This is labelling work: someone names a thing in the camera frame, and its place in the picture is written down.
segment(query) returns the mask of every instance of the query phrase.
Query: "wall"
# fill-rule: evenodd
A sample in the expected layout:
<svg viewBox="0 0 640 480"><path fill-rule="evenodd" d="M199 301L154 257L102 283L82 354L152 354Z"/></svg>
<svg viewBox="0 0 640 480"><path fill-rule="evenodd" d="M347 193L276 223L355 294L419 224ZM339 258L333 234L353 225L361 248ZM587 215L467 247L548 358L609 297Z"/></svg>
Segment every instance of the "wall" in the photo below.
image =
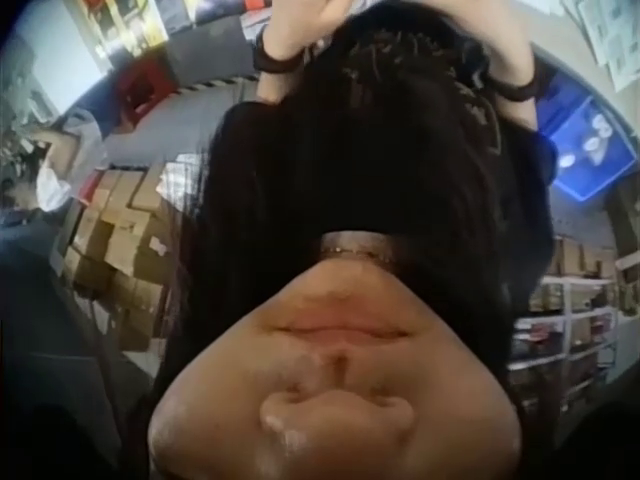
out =
<svg viewBox="0 0 640 480"><path fill-rule="evenodd" d="M58 113L104 76L62 0L33 2L15 28L35 52L32 73Z"/></svg>

